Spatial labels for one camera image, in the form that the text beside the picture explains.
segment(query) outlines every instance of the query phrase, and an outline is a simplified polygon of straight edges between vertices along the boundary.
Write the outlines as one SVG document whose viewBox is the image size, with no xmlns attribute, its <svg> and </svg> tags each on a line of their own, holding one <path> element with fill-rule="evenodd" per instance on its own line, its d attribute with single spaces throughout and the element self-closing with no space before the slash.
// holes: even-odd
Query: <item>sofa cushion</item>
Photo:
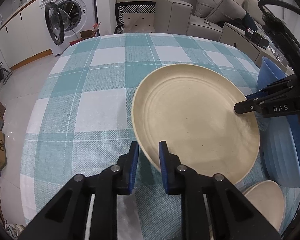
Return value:
<svg viewBox="0 0 300 240">
<path fill-rule="evenodd" d="M 257 0 L 244 0 L 242 7 L 250 14 L 250 16 L 260 25 L 265 25 L 262 20 L 262 12 L 259 9 Z"/>
<path fill-rule="evenodd" d="M 190 16 L 188 36 L 204 38 L 212 41 L 218 41 L 222 32 L 222 28 L 214 23 L 208 25 L 203 18 L 195 15 Z"/>
<path fill-rule="evenodd" d="M 197 0 L 194 15 L 205 18 L 217 6 L 221 0 Z"/>
<path fill-rule="evenodd" d="M 221 0 L 206 19 L 212 23 L 218 23 L 238 18 L 243 19 L 245 15 L 245 9 L 243 9 L 234 0 Z"/>
</svg>

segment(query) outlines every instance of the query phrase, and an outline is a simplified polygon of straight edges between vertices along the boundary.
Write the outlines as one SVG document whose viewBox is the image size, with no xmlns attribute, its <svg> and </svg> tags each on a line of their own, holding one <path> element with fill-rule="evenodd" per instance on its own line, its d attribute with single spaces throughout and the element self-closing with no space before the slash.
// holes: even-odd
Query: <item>table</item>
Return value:
<svg viewBox="0 0 300 240">
<path fill-rule="evenodd" d="M 63 53 L 40 92 L 26 131 L 20 189 L 27 223 L 72 176 L 100 173 L 128 152 L 136 140 L 130 111 L 137 86 L 151 71 L 173 63 L 210 68 L 245 95 L 257 88 L 258 68 L 245 54 L 201 38 L 115 34 L 81 41 Z M 237 187 L 243 191 L 263 180 L 266 176 L 258 156 Z M 282 191 L 286 210 L 281 232 L 300 199 L 300 189 Z M 121 239 L 180 236 L 180 197 L 165 194 L 161 174 L 143 153 L 134 193 L 118 197 L 118 216 Z"/>
<path fill-rule="evenodd" d="M 284 73 L 287 71 L 287 67 L 276 59 L 272 51 L 269 49 L 263 49 L 252 41 L 248 40 L 245 36 L 245 31 L 233 26 L 229 23 L 225 23 L 223 26 L 219 42 L 233 46 L 236 43 L 236 48 L 245 53 L 259 68 L 261 67 L 262 57 L 267 57 L 274 62 Z"/>
</svg>

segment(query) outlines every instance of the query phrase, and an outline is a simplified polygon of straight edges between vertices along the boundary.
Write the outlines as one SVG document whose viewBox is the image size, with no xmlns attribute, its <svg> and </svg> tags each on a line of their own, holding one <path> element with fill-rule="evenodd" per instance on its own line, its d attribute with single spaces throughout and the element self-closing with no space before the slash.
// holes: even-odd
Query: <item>black box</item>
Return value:
<svg viewBox="0 0 300 240">
<path fill-rule="evenodd" d="M 254 30 L 248 28 L 246 33 L 244 34 L 250 41 L 254 44 L 258 45 L 259 47 L 266 49 L 269 45 L 269 41 L 262 37 L 261 34 L 255 32 Z"/>
</svg>

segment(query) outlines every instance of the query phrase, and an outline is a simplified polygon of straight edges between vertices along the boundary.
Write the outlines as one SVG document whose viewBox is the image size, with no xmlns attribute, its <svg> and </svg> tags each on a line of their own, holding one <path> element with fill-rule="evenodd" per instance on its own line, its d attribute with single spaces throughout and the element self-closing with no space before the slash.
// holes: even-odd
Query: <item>throw pillow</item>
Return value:
<svg viewBox="0 0 300 240">
<path fill-rule="evenodd" d="M 206 17 L 206 19 L 212 23 L 218 23 L 238 18 L 243 19 L 245 15 L 245 9 L 243 9 L 234 0 L 221 0 L 219 4 Z"/>
<path fill-rule="evenodd" d="M 205 18 L 217 6 L 220 0 L 197 0 L 197 7 L 194 15 Z"/>
</svg>

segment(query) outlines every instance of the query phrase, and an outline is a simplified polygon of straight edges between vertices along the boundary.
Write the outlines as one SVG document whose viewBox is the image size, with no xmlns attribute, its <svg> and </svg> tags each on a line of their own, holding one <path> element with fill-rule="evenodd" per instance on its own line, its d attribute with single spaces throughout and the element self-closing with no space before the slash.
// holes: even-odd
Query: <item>faucet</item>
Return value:
<svg viewBox="0 0 300 240">
<path fill-rule="evenodd" d="M 14 0 L 13 2 L 16 2 L 16 0 Z M 20 6 L 21 6 L 21 5 L 22 5 L 22 0 L 20 0 L 20 3 L 21 3 L 21 4 L 20 4 Z M 19 7 L 20 7 L 20 6 L 19 6 Z"/>
</svg>

